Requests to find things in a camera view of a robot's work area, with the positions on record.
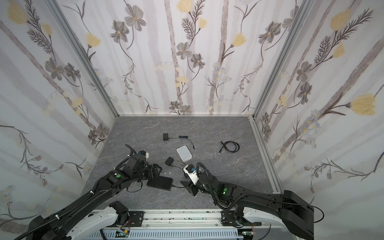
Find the black network switch box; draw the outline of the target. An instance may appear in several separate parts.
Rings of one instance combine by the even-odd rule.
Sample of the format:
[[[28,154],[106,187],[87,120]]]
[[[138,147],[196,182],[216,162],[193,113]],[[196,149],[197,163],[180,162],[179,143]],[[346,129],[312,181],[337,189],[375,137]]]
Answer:
[[[173,181],[173,178],[159,176],[153,179],[149,179],[147,182],[147,186],[160,190],[170,191],[173,185]]]

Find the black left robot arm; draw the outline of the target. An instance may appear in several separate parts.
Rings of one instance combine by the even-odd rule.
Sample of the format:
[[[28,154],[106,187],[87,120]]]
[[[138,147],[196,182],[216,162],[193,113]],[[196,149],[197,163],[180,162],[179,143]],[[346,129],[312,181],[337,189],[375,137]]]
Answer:
[[[136,152],[126,145],[131,152],[113,170],[100,177],[89,192],[50,216],[33,219],[27,232],[16,237],[17,240],[69,240],[70,231],[84,217],[99,205],[126,190],[134,182],[156,178],[163,168],[148,162],[149,154]]]

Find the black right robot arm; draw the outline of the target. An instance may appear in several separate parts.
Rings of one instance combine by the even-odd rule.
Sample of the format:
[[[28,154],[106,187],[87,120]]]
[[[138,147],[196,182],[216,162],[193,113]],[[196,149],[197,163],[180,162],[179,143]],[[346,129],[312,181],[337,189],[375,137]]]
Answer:
[[[228,226],[240,228],[257,223],[257,218],[250,215],[254,210],[276,217],[278,223],[301,239],[314,239],[315,211],[318,207],[307,203],[294,192],[265,194],[221,182],[202,163],[185,165],[183,172],[187,181],[181,183],[190,194],[196,196],[201,192],[210,195],[222,213],[233,213],[227,219]]]

